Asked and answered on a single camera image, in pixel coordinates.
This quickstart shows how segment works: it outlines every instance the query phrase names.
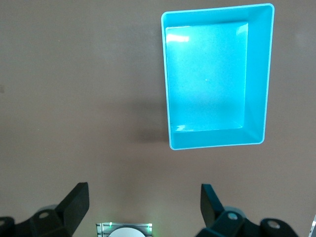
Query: gray tabletop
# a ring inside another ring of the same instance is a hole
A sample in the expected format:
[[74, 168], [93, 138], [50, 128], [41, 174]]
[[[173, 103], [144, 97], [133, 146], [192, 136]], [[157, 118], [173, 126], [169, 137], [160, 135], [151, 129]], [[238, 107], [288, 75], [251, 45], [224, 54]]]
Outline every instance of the gray tabletop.
[[155, 237], [203, 228], [201, 183], [254, 223], [307, 236], [316, 213], [316, 1], [273, 0], [262, 145], [172, 151], [160, 17], [255, 0], [0, 2], [0, 216], [21, 222], [89, 183], [96, 223], [152, 223]]

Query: white circular part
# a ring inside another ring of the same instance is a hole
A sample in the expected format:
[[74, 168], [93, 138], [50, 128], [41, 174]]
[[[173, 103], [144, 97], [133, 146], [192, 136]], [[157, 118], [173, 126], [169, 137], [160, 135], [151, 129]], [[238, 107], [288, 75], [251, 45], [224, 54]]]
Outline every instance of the white circular part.
[[238, 219], [237, 215], [235, 213], [232, 213], [232, 212], [228, 213], [228, 218], [233, 220], [233, 221]]
[[40, 215], [39, 215], [39, 218], [40, 219], [43, 219], [45, 217], [49, 216], [49, 213], [48, 212], [42, 212]]
[[145, 237], [139, 230], [134, 228], [119, 228], [113, 231], [109, 237]]
[[280, 225], [276, 221], [268, 221], [268, 225], [273, 229], [280, 229]]

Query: black plastic part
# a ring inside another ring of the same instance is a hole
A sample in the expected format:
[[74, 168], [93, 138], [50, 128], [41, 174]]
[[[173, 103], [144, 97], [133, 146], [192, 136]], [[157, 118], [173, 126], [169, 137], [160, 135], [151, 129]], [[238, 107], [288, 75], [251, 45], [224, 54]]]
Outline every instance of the black plastic part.
[[88, 183], [78, 183], [55, 208], [68, 233], [73, 235], [89, 209]]
[[14, 233], [14, 219], [11, 217], [0, 217], [0, 236], [11, 236]]
[[202, 184], [200, 208], [207, 228], [224, 212], [224, 207], [210, 184]]
[[42, 210], [17, 225], [0, 217], [0, 237], [71, 237], [88, 209], [88, 183], [79, 183], [55, 210]]
[[208, 184], [202, 184], [200, 207], [206, 228], [197, 237], [298, 237], [284, 221], [264, 219], [258, 226], [239, 213], [225, 211], [212, 186]]
[[[229, 218], [229, 215], [233, 214], [236, 219]], [[212, 230], [216, 233], [221, 234], [226, 237], [236, 237], [244, 224], [244, 218], [236, 213], [231, 211], [224, 211], [216, 220], [212, 226]]]
[[[272, 228], [269, 222], [279, 224], [279, 228]], [[260, 223], [261, 230], [270, 237], [298, 237], [295, 231], [284, 221], [278, 219], [263, 219]]]
[[71, 237], [55, 210], [43, 210], [30, 218], [32, 236]]

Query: blue plastic bin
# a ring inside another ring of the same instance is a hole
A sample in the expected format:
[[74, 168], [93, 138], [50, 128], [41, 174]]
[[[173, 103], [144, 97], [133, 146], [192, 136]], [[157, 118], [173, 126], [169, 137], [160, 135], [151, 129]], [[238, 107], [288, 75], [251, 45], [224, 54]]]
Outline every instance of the blue plastic bin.
[[162, 15], [172, 149], [264, 141], [273, 21], [270, 3]]

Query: screw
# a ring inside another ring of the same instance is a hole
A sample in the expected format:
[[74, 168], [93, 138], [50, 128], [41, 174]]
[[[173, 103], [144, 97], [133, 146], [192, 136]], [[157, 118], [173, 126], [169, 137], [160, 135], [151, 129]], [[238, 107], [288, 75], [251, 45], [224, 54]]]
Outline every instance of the screw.
[[43, 213], [41, 213], [41, 214], [39, 215], [39, 218], [40, 218], [40, 219], [43, 219], [43, 218], [45, 218], [45, 217], [47, 217], [47, 216], [49, 216], [49, 213], [48, 213], [48, 212], [43, 212]]
[[276, 221], [268, 221], [268, 225], [273, 229], [280, 229], [280, 225]]
[[228, 218], [234, 221], [238, 219], [237, 215], [232, 212], [228, 213]]

